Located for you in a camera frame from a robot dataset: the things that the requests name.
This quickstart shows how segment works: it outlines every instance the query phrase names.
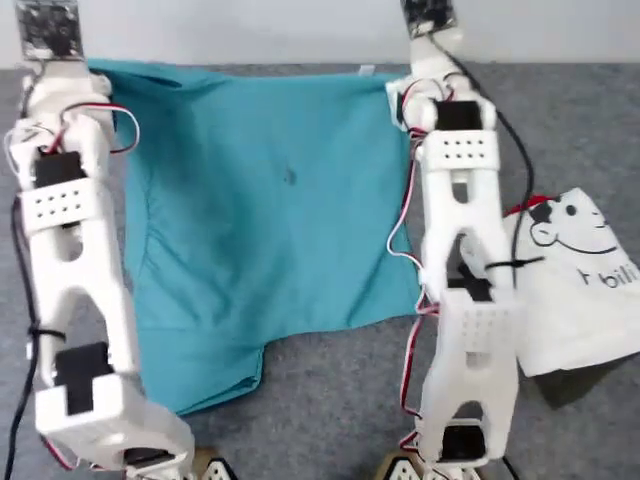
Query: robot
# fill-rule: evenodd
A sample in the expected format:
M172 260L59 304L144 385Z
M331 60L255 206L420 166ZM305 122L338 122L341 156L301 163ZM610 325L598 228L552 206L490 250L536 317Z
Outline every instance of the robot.
M401 446L410 455L396 458L380 478L474 479L476 467L505 452L524 312L502 227L496 108L442 47L459 39L451 4L418 3L404 5L411 74L387 90L391 121L412 139L412 178L418 164L422 176L426 233L421 259L414 257L422 287L417 311L437 312L440 321L420 408L407 409L415 430ZM35 394L36 429L54 455L54 445L64 445L93 468L128 478L234 479L222 459L196 458L187 424L149 401L141 386L134 309L105 185L110 155L137 144L135 117L110 103L108 79L89 71L76 1L18 0L17 15L24 57L40 64L24 81L20 118L5 142L21 189L15 232L31 264L28 272L23 259L34 302L31 382L37 366L45 384ZM136 141L124 149L115 147L113 111L136 124ZM454 195L460 186L462 200ZM447 278L460 234L480 252L488 281ZM103 315L108 343L66 348L81 295ZM480 404L481 418L455 418L467 402Z

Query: white bag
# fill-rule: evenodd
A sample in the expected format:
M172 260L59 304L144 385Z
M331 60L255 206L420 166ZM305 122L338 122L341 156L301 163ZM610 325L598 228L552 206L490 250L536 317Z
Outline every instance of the white bag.
M509 235L516 217L504 220ZM466 239L461 253L471 272L485 278L484 263ZM518 358L527 376L640 351L640 270L581 189L528 209L518 258L539 256L545 259L518 269L518 291L527 306Z

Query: circuit board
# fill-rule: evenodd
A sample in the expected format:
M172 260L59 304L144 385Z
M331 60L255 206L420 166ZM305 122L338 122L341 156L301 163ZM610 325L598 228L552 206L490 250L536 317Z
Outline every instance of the circuit board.
M451 0L401 0L404 18L411 38L424 33L424 26L429 31L437 32L455 24L455 16Z
M25 60L84 59L77 0L16 0L16 16Z

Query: gray carpet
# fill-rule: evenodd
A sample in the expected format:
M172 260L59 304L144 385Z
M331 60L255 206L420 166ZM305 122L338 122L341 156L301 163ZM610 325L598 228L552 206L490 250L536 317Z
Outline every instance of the gray carpet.
M241 74L300 74L355 67L237 67ZM581 186L611 221L629 254L640 260L640 66L474 66L512 119L535 159L540 192ZM0 72L0 131L11 127L19 75ZM524 175L502 137L503 199L518 201ZM113 186L121 212L120 180ZM26 313L9 240L15 182L0 165L0 454L26 371ZM410 219L421 236L420 213ZM103 332L95 312L77 315L74 342ZM267 348L262 386L253 394L187 418L198 444L215 445L241 479L365 480L410 428L397 405L410 322L396 319L357 331L302 335ZM434 329L421 336L416 385L434 350ZM609 374L575 404L552 411L531 380L521 382L509 454L523 479L640 478L640 358ZM500 465L491 478L509 478ZM65 474L40 446L32 410L20 435L15 478L89 478Z

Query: teal cloth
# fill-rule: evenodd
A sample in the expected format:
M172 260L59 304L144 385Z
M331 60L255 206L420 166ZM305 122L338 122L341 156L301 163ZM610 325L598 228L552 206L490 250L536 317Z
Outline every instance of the teal cloth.
M91 66L142 128L125 265L152 400L178 413L230 400L258 386L273 340L413 312L416 272L385 249L408 170L392 77ZM395 246L409 248L404 229Z

